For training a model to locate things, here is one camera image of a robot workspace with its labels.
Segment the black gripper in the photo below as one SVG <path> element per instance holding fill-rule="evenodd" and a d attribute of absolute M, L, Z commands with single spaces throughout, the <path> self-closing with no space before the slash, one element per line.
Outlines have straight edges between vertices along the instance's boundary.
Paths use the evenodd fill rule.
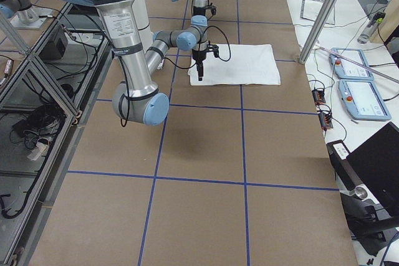
<path fill-rule="evenodd" d="M 211 16 L 216 15 L 216 6 L 209 0 L 192 0 L 191 15 L 192 16 L 206 16 L 206 12 L 210 11 Z"/>
<path fill-rule="evenodd" d="M 209 52 L 212 53 L 215 58 L 219 58 L 219 46 L 216 44 L 212 44 L 210 41 L 196 45 L 191 51 L 192 58 L 196 63 L 196 70 L 199 81 L 203 80 L 203 61 L 206 60 L 207 53 Z"/>

